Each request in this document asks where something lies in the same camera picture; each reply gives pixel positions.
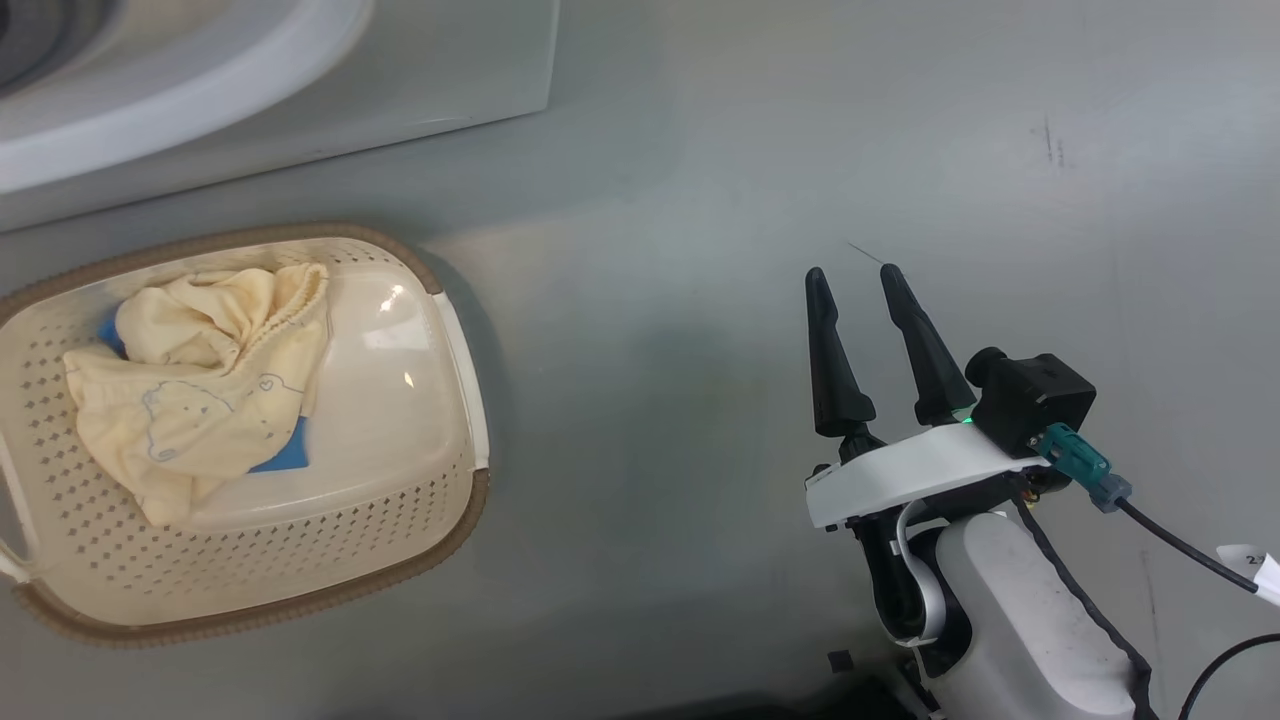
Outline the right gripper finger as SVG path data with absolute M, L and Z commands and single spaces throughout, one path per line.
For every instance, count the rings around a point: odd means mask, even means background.
M 850 368 L 837 329 L 838 309 L 818 266 L 805 275 L 805 302 L 815 432 L 826 438 L 861 434 L 876 419 L 876 407 Z
M 902 334 L 918 400 L 916 420 L 923 427 L 956 424 L 956 413 L 977 405 L 977 397 L 931 316 L 918 301 L 905 274 L 891 263 L 879 269 L 890 319 Z

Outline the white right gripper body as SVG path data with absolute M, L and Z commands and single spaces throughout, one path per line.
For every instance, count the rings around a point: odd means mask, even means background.
M 974 424 L 950 424 L 872 450 L 805 480 L 814 528 L 838 525 L 1025 468 L 1043 457 L 1014 457 Z

